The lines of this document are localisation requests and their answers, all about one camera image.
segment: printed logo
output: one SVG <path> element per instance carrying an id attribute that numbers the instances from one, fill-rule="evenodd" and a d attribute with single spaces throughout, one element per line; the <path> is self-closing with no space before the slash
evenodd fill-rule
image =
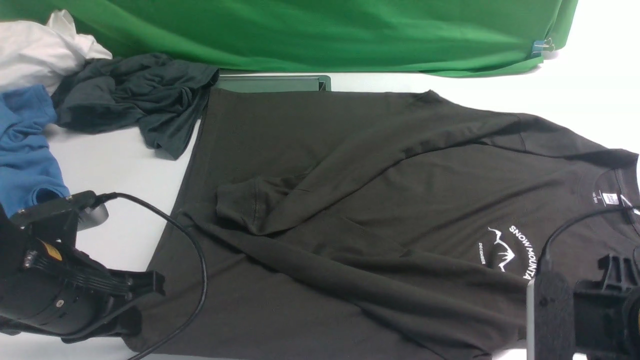
<path id="1" fill-rule="evenodd" d="M 511 248 L 509 248 L 509 245 L 505 244 L 502 240 L 500 240 L 500 237 L 502 236 L 502 233 L 500 231 L 496 229 L 492 229 L 491 227 L 488 227 L 487 229 L 495 233 L 495 243 L 493 244 L 494 245 L 499 244 L 504 247 L 504 252 L 498 253 L 498 255 L 503 255 L 502 262 L 498 265 L 498 267 L 500 268 L 500 270 L 502 270 L 502 272 L 504 272 L 504 265 L 508 264 L 509 261 L 513 260 L 513 258 L 516 257 L 516 254 L 514 254 L 513 251 L 511 251 Z"/>
<path id="2" fill-rule="evenodd" d="M 498 253 L 498 255 L 502 256 L 500 259 L 502 262 L 498 264 L 498 267 L 500 268 L 500 270 L 502 270 L 502 272 L 506 272 L 504 267 L 511 260 L 515 259 L 516 254 L 511 250 L 509 245 L 507 245 L 504 241 L 502 241 L 501 231 L 492 229 L 491 227 L 487 227 L 487 230 L 495 233 L 495 242 L 493 244 L 499 245 L 504 249 L 504 251 Z M 527 237 L 524 236 L 524 234 L 522 234 L 522 232 L 518 230 L 517 227 L 512 225 L 509 228 L 509 231 L 511 231 L 511 233 L 516 237 L 516 239 L 520 240 L 520 243 L 522 243 L 522 246 L 524 246 L 525 250 L 527 251 L 527 257 L 529 258 L 528 266 L 527 266 L 527 270 L 525 271 L 525 274 L 522 277 L 524 279 L 531 280 L 536 275 L 536 269 L 538 267 L 538 258 L 536 257 L 536 253 L 533 250 L 533 246 L 531 245 Z M 484 258 L 483 244 L 478 243 L 478 247 L 480 252 L 480 262 L 484 265 L 486 263 L 486 260 Z"/>

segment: folded clothing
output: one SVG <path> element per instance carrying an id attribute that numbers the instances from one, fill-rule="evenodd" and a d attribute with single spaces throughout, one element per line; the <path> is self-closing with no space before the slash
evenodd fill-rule
<path id="1" fill-rule="evenodd" d="M 164 54 L 95 60 L 52 95 L 58 125 L 97 134 L 137 124 L 147 146 L 179 158 L 218 74 Z"/>
<path id="2" fill-rule="evenodd" d="M 56 120 L 43 85 L 0 93 L 0 204 L 10 217 L 69 195 L 42 130 Z"/>

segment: green cloth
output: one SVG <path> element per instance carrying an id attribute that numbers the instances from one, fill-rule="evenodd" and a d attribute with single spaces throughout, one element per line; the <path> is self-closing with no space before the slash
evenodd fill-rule
<path id="1" fill-rule="evenodd" d="M 566 43 L 577 0 L 2 0 L 0 20 L 67 9 L 115 56 L 162 52 L 227 69 L 517 74 Z"/>

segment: black wire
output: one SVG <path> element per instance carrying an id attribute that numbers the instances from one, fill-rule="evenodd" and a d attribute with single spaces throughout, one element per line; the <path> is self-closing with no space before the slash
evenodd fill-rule
<path id="1" fill-rule="evenodd" d="M 583 215 L 581 215 L 579 217 L 571 219 L 571 220 L 565 222 L 564 224 L 560 225 L 560 227 L 558 227 L 551 234 L 551 236 L 549 236 L 549 238 L 546 240 L 544 246 L 542 246 L 542 251 L 540 252 L 540 261 L 538 262 L 538 269 L 536 271 L 536 274 L 540 274 L 543 271 L 544 272 L 551 271 L 551 268 L 552 268 L 552 261 L 551 261 L 551 254 L 550 254 L 551 245 L 553 245 L 553 243 L 556 241 L 558 236 L 560 236 L 560 234 L 565 232 L 571 226 L 573 226 L 575 224 L 578 224 L 579 222 L 581 222 L 583 220 L 586 220 L 588 218 L 597 217 L 597 216 L 604 215 L 604 214 L 609 214 L 609 213 L 631 211 L 631 210 L 634 210 L 634 209 L 638 210 L 638 209 L 640 209 L 640 206 L 624 206 L 622 208 L 600 209 L 600 210 L 597 210 L 597 211 L 593 211 L 593 212 L 590 212 L 590 213 L 583 214 Z"/>
<path id="2" fill-rule="evenodd" d="M 159 217 L 165 219 L 169 224 L 173 225 L 182 234 L 184 234 L 184 236 L 186 236 L 191 241 L 193 248 L 198 253 L 198 258 L 200 260 L 200 269 L 202 271 L 202 290 L 200 292 L 200 301 L 198 302 L 198 305 L 196 306 L 195 310 L 191 313 L 191 316 L 189 316 L 189 318 L 184 323 L 182 323 L 182 325 L 180 325 L 177 329 L 175 329 L 171 334 L 165 336 L 163 339 L 151 345 L 150 347 L 140 352 L 139 354 L 136 354 L 128 358 L 128 360 L 140 360 L 143 357 L 150 355 L 151 353 L 156 351 L 158 348 L 160 348 L 161 346 L 163 346 L 164 344 L 168 343 L 169 341 L 174 339 L 176 336 L 178 336 L 182 331 L 184 331 L 184 329 L 186 329 L 189 325 L 191 325 L 191 323 L 193 323 L 193 320 L 195 320 L 198 314 L 200 314 L 204 306 L 204 302 L 207 298 L 207 288 L 209 285 L 207 280 L 207 262 L 204 258 L 204 251 L 202 250 L 202 246 L 200 246 L 200 243 L 198 243 L 197 240 L 195 240 L 191 235 L 189 235 L 189 233 L 187 232 L 187 229 L 185 229 L 177 221 L 172 219 L 169 215 L 167 215 L 166 213 L 163 213 L 157 207 L 133 195 L 129 195 L 126 193 L 107 193 L 107 194 L 102 194 L 98 196 L 98 199 L 102 200 L 102 202 L 107 202 L 109 200 L 113 200 L 116 198 L 127 199 L 129 201 L 135 202 L 136 204 L 151 210 Z"/>

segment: white surface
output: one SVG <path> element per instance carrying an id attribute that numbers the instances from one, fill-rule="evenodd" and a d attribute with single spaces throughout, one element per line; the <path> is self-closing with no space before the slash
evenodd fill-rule
<path id="1" fill-rule="evenodd" d="M 53 94 L 62 78 L 87 59 L 111 58 L 93 36 L 76 33 L 66 10 L 51 13 L 46 26 L 32 21 L 0 22 L 0 92 L 43 84 Z"/>
<path id="2" fill-rule="evenodd" d="M 640 152 L 640 75 L 635 53 L 639 10 L 637 0 L 581 0 L 566 48 L 529 74 L 483 79 L 330 74 L 332 88 L 357 92 L 433 89 L 465 106 L 534 113 L 605 146 Z M 127 192 L 167 212 L 172 209 L 193 146 L 192 141 L 185 155 L 170 161 L 155 157 L 137 129 L 97 136 L 52 130 L 49 139 L 71 192 Z M 109 203 L 109 210 L 111 218 L 104 225 L 79 233 L 78 247 L 108 267 L 145 269 L 163 221 L 125 201 Z M 116 360 L 129 355 L 120 340 L 63 345 L 57 339 L 27 334 L 0 336 L 0 359 Z M 525 350 L 510 350 L 496 358 L 524 360 Z"/>

